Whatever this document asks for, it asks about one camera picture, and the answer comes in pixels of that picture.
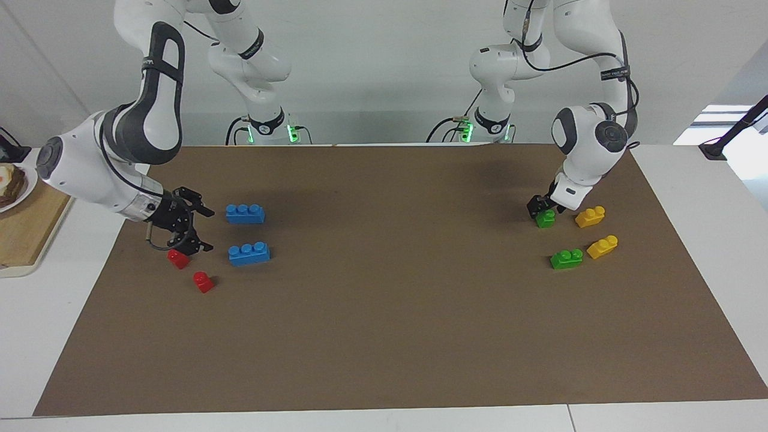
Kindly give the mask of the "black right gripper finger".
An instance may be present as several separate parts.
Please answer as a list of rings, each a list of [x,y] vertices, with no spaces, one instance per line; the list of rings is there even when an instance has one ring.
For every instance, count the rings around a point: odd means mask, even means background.
[[[186,256],[192,256],[201,251],[209,252],[214,249],[212,244],[201,241],[197,233],[192,232],[192,230],[185,233],[173,233],[169,240],[169,247]]]
[[[185,208],[190,211],[195,211],[205,218],[211,218],[215,214],[214,210],[203,204],[202,194],[192,189],[185,187],[176,188],[173,190],[173,196],[176,200],[181,202]]]

